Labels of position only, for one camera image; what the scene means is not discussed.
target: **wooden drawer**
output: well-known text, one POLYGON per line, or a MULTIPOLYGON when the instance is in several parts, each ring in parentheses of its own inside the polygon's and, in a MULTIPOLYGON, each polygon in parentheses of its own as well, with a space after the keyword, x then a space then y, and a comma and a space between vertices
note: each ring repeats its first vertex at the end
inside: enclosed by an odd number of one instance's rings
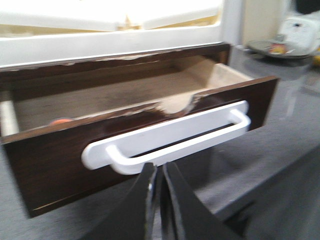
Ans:
POLYGON ((131 177, 110 166, 87 169, 81 155, 92 142, 242 100, 249 129, 262 126, 277 79, 224 65, 229 49, 221 43, 0 72, 1 140, 29 215, 131 177), (49 125, 61 117, 73 120, 49 125))

